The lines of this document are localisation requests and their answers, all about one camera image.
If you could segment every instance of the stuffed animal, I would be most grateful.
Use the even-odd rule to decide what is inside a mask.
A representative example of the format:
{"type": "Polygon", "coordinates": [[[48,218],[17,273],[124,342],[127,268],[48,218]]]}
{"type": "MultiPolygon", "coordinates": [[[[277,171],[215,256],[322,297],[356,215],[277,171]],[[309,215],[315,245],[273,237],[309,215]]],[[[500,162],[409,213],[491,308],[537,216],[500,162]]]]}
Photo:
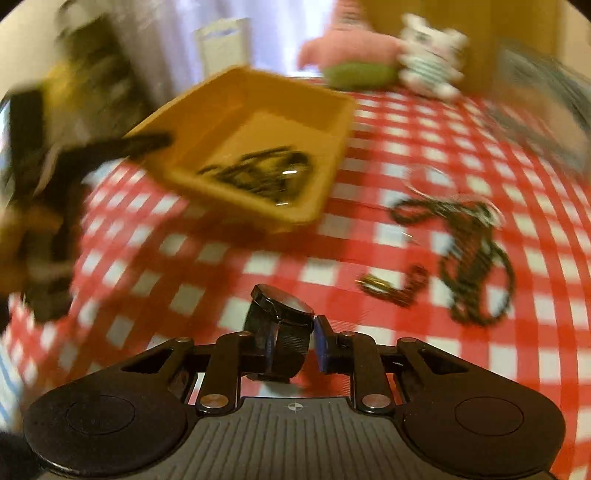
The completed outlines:
{"type": "Polygon", "coordinates": [[[464,77],[458,70],[459,53],[467,46],[468,38],[456,30],[430,28],[424,18],[416,15],[405,14],[402,20],[406,28],[401,39],[406,45],[400,63],[407,68],[400,72],[400,80],[414,93],[455,102],[460,91],[452,83],[464,77]]]}
{"type": "Polygon", "coordinates": [[[378,88],[396,79],[399,39],[374,32],[355,0],[337,0],[324,35],[301,48],[301,70],[317,66],[327,84],[339,90],[378,88]]]}

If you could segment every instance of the gray ribbed plate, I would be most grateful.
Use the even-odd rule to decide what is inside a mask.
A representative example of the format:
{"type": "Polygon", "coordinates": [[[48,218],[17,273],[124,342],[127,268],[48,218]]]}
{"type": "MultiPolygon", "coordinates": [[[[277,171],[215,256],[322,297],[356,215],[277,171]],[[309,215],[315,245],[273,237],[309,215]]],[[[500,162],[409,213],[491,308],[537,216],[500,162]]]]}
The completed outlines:
{"type": "Polygon", "coordinates": [[[417,457],[389,420],[355,413],[345,398],[246,398],[236,413],[199,421],[178,451],[126,480],[456,478],[417,457]]]}

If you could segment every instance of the watch face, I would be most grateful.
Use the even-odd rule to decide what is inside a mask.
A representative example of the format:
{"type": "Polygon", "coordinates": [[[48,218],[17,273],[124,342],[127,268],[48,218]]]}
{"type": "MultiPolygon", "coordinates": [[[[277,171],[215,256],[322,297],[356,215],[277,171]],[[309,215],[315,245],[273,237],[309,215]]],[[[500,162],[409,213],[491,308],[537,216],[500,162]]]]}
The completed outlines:
{"type": "Polygon", "coordinates": [[[272,287],[271,285],[261,284],[258,285],[258,287],[266,297],[276,300],[291,309],[298,310],[305,314],[314,315],[314,310],[312,310],[310,306],[306,305],[300,299],[295,298],[293,295],[290,295],[279,288],[272,287]]]}

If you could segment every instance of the blue striped cloth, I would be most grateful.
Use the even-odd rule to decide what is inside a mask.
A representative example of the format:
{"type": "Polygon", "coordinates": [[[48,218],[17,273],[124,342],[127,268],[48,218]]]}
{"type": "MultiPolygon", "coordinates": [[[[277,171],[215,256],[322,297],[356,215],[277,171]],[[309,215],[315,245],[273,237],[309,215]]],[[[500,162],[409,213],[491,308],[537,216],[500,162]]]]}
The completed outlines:
{"type": "Polygon", "coordinates": [[[9,430],[17,418],[22,379],[0,342],[0,430],[9,430]]]}

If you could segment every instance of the curtain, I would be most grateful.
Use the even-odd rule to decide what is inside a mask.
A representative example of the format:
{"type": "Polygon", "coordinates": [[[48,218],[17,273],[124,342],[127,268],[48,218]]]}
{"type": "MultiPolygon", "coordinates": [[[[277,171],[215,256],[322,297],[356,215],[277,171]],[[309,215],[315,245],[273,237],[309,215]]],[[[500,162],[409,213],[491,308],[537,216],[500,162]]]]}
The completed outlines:
{"type": "Polygon", "coordinates": [[[333,0],[102,0],[153,100],[166,103],[202,80],[194,32],[219,18],[248,17],[252,64],[296,72],[300,46],[322,34],[333,0]]]}

